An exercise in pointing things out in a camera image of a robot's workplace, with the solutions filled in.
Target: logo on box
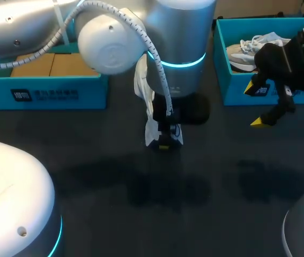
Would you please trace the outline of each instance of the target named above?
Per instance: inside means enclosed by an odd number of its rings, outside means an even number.
[[[12,89],[11,94],[16,102],[31,102],[32,98],[26,89]]]
[[[258,89],[254,96],[267,96],[270,90],[270,84],[266,84],[264,87]]]

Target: sneaker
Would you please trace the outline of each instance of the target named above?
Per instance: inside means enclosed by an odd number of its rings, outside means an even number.
[[[232,70],[252,72],[256,69],[254,56],[265,44],[272,43],[282,47],[289,42],[290,39],[283,39],[275,32],[264,36],[254,36],[251,41],[241,40],[240,44],[227,47],[228,59]]]

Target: label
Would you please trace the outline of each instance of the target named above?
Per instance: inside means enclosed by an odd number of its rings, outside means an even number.
[[[32,98],[26,89],[12,89],[11,94],[16,102],[31,102]]]
[[[264,87],[258,89],[254,96],[267,96],[270,90],[270,84],[266,84]]]
[[[159,146],[160,150],[169,150],[169,146]]]
[[[34,96],[38,101],[79,100],[76,89],[34,90]]]

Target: black robotic gripper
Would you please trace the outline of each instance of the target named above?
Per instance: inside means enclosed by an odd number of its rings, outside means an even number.
[[[278,104],[260,116],[265,125],[274,126],[287,112],[295,112],[293,93],[304,91],[304,32],[283,47],[268,43],[254,57],[258,73],[245,94],[255,96],[268,79],[275,82]]]

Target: dark gray table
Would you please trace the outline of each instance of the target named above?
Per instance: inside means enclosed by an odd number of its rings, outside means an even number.
[[[106,111],[0,112],[0,141],[54,180],[67,256],[285,256],[283,218],[304,194],[304,106],[251,128],[269,107],[224,107],[206,64],[211,118],[183,128],[177,153],[145,148],[132,72],[112,79]]]

